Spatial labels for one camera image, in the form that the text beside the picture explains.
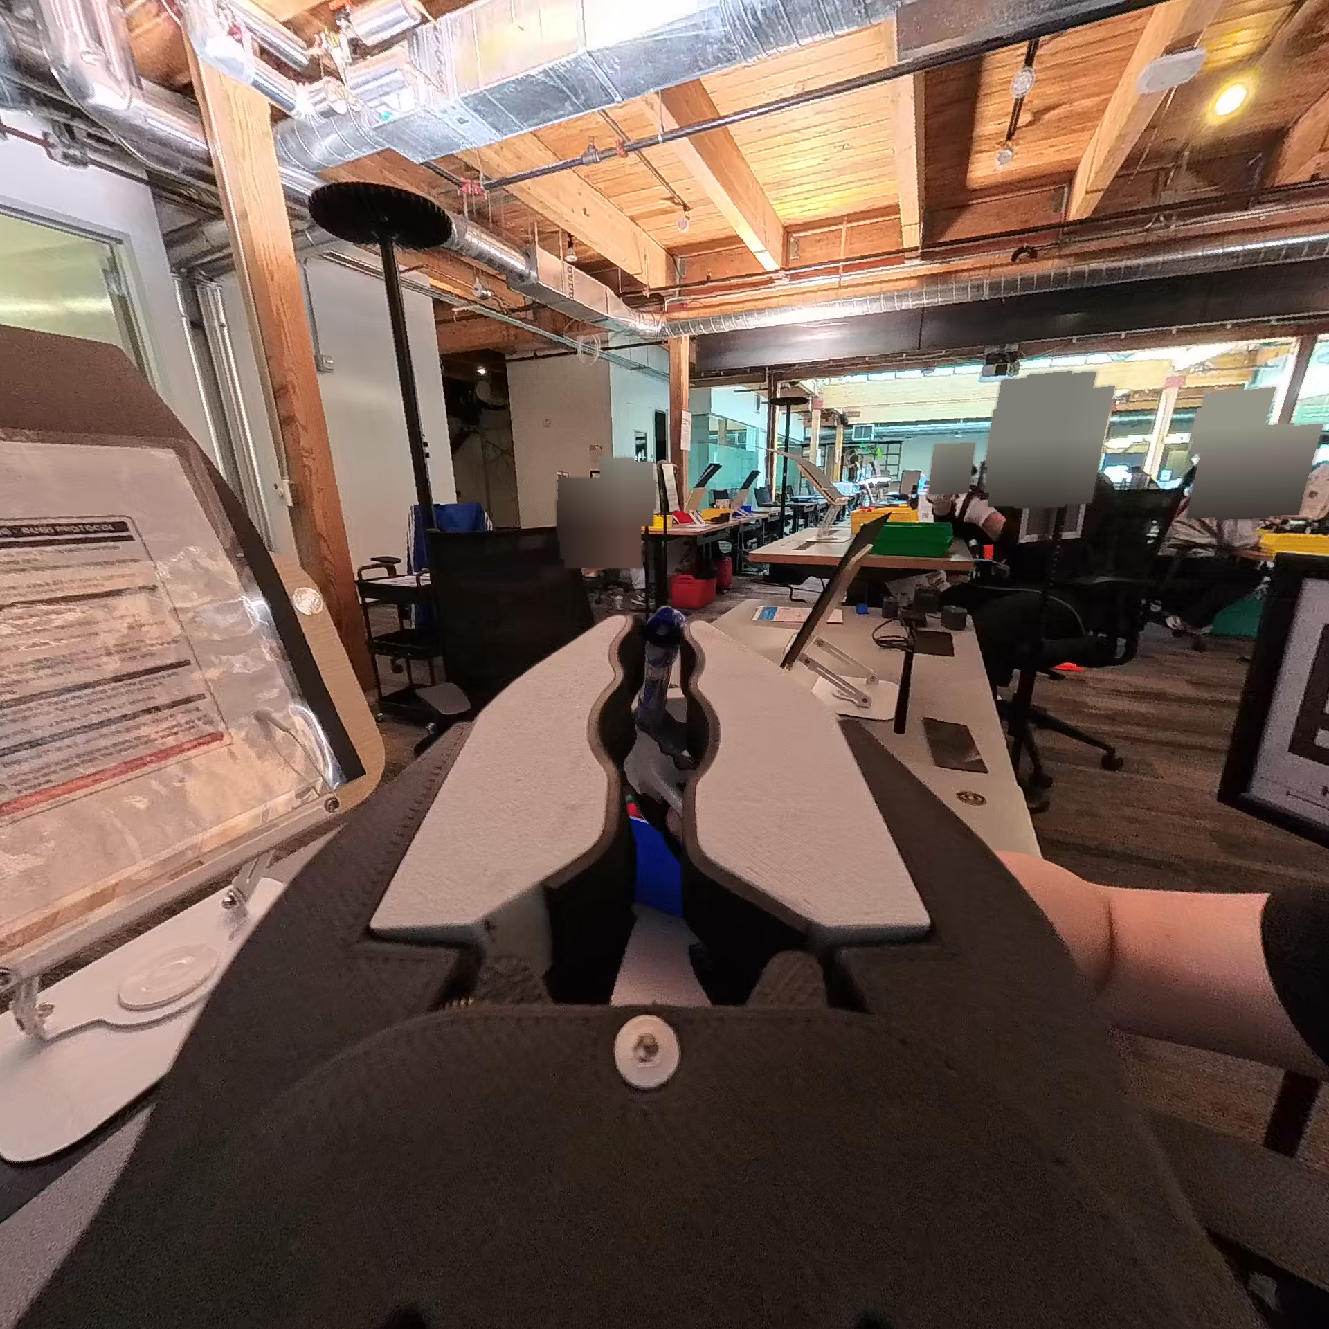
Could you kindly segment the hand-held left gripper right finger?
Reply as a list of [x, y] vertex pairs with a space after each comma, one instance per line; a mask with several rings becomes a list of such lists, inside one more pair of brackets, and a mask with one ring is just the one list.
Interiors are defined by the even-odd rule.
[[681, 814], [684, 907], [703, 988], [744, 1003], [769, 964], [921, 942], [932, 921], [852, 744], [812, 682], [716, 624], [681, 651], [697, 761]]

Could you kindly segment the person's right forearm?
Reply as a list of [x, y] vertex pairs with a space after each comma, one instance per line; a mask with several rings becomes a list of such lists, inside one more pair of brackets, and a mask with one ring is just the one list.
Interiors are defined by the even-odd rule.
[[1271, 891], [1125, 890], [1040, 858], [999, 858], [1053, 923], [1119, 1030], [1326, 1084], [1328, 1062], [1293, 1029], [1269, 980], [1260, 921]]

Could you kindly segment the white-framed glass window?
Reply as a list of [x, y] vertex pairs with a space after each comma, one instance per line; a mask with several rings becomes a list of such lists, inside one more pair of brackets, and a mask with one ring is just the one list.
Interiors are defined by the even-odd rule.
[[7, 211], [2, 323], [111, 344], [149, 369], [121, 247]]

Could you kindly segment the long spiral air duct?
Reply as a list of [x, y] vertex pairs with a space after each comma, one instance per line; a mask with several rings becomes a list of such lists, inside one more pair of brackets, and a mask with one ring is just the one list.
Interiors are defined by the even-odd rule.
[[466, 261], [494, 269], [504, 282], [537, 303], [598, 328], [614, 328], [662, 341], [733, 334], [760, 328], [796, 328], [875, 317], [928, 307], [967, 306], [1010, 296], [1051, 295], [1121, 287], [1166, 277], [1246, 273], [1328, 257], [1326, 230], [1296, 238], [1265, 238], [1238, 244], [1197, 242], [1141, 258], [1081, 260], [1040, 271], [1035, 265], [1005, 263], [997, 269], [940, 273], [902, 288], [863, 293], [817, 304], [780, 304], [773, 309], [727, 310], [704, 318], [667, 318], [633, 310], [565, 260], [534, 247], [523, 252], [480, 225], [447, 212], [450, 233], [442, 249]]

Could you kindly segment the silver insulated air duct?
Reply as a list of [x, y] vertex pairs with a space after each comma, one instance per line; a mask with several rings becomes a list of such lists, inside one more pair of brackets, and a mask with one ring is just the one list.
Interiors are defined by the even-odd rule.
[[474, 4], [352, 65], [347, 111], [276, 127], [322, 173], [382, 151], [432, 162], [882, 23], [888, 2]]

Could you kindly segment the blue jacket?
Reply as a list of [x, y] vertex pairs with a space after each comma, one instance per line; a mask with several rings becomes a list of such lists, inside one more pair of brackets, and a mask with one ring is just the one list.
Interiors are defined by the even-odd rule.
[[431, 529], [445, 535], [480, 535], [494, 527], [481, 504], [436, 504], [431, 513], [413, 505], [407, 530], [407, 573], [410, 575], [429, 572], [428, 530]]

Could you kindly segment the blue pen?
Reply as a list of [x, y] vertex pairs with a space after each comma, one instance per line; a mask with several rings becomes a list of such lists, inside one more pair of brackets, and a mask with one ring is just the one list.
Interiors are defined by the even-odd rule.
[[654, 613], [643, 630], [644, 676], [635, 704], [636, 744], [625, 763], [629, 784], [643, 801], [663, 807], [665, 825], [679, 833], [684, 795], [695, 769], [687, 723], [671, 711], [671, 679], [687, 616], [671, 606]]

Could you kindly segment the white stand base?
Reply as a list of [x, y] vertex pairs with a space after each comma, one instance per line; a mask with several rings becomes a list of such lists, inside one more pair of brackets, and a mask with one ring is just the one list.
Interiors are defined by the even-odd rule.
[[285, 885], [247, 909], [224, 893], [64, 978], [40, 999], [43, 1035], [2, 1019], [2, 1155], [42, 1162], [92, 1136], [168, 1073], [212, 991]]

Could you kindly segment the black panel on white stand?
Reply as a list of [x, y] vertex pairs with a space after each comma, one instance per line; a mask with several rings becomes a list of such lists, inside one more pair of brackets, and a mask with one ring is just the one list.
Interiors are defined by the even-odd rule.
[[779, 660], [782, 671], [804, 668], [825, 682], [841, 704], [848, 704], [850, 714], [869, 720], [896, 719], [899, 689], [890, 685], [871, 665], [837, 646], [828, 636], [826, 625], [833, 611], [842, 606], [844, 594], [886, 526], [888, 518], [879, 518], [858, 530], [809, 617]]

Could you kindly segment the black floor lamp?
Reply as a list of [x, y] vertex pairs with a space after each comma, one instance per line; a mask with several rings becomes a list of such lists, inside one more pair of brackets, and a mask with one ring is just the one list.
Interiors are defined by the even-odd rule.
[[423, 195], [366, 181], [331, 182], [315, 189], [309, 211], [317, 227], [333, 238], [356, 246], [374, 246], [379, 250], [415, 494], [423, 527], [429, 534], [437, 529], [436, 502], [398, 250], [428, 252], [443, 247], [455, 236], [455, 227], [450, 216]]

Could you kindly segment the person's black shirt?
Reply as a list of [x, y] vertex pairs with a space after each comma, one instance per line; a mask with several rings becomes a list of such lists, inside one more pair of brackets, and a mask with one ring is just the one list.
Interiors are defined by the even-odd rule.
[[1260, 929], [1269, 980], [1288, 1021], [1328, 1062], [1328, 890], [1272, 891]]

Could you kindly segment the black office chair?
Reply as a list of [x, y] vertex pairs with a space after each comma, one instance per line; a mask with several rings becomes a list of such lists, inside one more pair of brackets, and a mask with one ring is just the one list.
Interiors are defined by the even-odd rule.
[[432, 703], [437, 719], [417, 755], [594, 627], [583, 572], [565, 565], [554, 526], [429, 530], [426, 551], [445, 679], [459, 701]]
[[1181, 488], [1106, 488], [1087, 505], [1078, 538], [1072, 538], [1068, 511], [1056, 510], [1051, 540], [1035, 545], [1035, 583], [1002, 584], [975, 614], [1011, 769], [1032, 814], [1046, 810], [1054, 784], [1037, 731], [1097, 750], [1105, 771], [1124, 766], [1111, 742], [1038, 706], [1037, 681], [1057, 666], [1105, 671], [1135, 660], [1152, 598], [1154, 564], [1184, 497]]

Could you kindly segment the black framed tag board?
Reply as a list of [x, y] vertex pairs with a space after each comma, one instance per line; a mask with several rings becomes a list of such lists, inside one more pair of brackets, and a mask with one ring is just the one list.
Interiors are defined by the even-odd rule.
[[1219, 801], [1328, 845], [1328, 557], [1274, 560]]

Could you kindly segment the silver round air duct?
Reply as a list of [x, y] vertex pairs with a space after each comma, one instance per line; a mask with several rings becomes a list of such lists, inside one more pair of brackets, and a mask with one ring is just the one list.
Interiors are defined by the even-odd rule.
[[116, 4], [4, 2], [2, 46], [5, 106], [72, 110], [151, 173], [216, 190], [198, 108], [141, 78]]

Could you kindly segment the wooden pillar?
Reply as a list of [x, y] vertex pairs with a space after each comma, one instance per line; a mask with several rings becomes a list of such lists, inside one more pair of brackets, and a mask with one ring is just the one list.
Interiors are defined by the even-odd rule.
[[371, 689], [377, 666], [355, 587], [271, 111], [257, 92], [201, 62], [192, 42], [187, 56], [271, 432], [287, 466], [295, 551], [325, 597], [360, 684]]

